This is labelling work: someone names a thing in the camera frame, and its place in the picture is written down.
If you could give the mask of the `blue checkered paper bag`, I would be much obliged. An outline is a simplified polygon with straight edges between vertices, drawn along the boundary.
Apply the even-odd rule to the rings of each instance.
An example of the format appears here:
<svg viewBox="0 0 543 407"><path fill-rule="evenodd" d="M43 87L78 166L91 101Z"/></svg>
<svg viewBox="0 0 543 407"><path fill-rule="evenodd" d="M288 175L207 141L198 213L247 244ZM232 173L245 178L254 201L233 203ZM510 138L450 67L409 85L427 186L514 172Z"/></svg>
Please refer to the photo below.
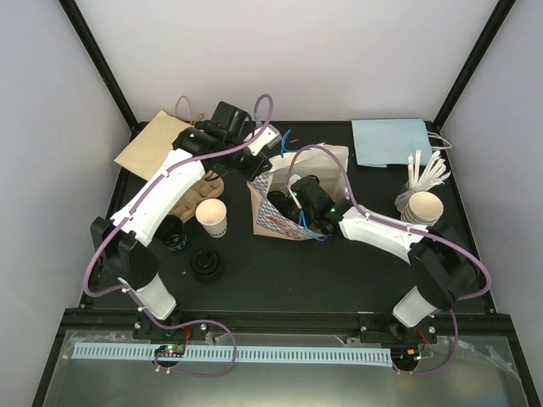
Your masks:
<svg viewBox="0 0 543 407"><path fill-rule="evenodd" d="M348 168L349 149L319 143L316 148L298 153L288 145L287 131L280 142L280 154L270 158L272 168L248 184L253 232L257 236L291 241L317 240L339 232L339 222L352 206L343 174ZM322 195L322 220L307 225L284 217L267 199L270 191L282 191L294 197L298 193Z"/></svg>

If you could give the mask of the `black plastic cup lid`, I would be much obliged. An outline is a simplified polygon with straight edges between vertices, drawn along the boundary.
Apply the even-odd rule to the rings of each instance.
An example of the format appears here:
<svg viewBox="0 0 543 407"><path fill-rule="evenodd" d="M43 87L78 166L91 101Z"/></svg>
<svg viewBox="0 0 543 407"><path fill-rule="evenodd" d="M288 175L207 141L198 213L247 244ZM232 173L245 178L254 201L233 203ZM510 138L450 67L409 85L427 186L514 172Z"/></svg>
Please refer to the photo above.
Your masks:
<svg viewBox="0 0 543 407"><path fill-rule="evenodd" d="M292 208L292 201L282 191L270 191L266 195L268 201L283 215Z"/></svg>

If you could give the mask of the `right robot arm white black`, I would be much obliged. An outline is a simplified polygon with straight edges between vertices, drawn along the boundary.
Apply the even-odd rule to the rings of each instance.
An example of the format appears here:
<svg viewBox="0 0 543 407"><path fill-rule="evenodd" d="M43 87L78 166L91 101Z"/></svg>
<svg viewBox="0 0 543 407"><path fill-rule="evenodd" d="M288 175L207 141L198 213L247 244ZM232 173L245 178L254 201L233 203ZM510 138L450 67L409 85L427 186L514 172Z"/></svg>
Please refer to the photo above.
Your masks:
<svg viewBox="0 0 543 407"><path fill-rule="evenodd" d="M284 191L281 211L317 238L341 236L393 254L405 261L414 286L385 321L388 336L404 342L434 312L449 310L476 279L476 265L465 254L424 235L425 226L411 226L387 216L361 214L346 198L337 202L317 176L293 175Z"/></svg>

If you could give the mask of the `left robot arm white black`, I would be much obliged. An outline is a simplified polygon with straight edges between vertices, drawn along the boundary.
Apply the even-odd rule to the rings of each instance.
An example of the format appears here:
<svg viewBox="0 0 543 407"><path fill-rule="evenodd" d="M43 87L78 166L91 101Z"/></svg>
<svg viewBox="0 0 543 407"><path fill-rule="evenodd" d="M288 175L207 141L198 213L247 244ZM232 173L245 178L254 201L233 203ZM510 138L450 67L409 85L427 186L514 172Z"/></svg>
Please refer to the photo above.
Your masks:
<svg viewBox="0 0 543 407"><path fill-rule="evenodd" d="M281 134L269 120L244 133L245 123L256 120L256 114L219 103L211 119L176 136L164 162L126 206L92 223L95 252L83 277L87 296L121 290L153 318L160 336L172 338L181 331L182 318L173 312L176 300L160 279L160 262L148 246L174 205L207 171L237 170L253 181L272 167L263 150L280 142Z"/></svg>

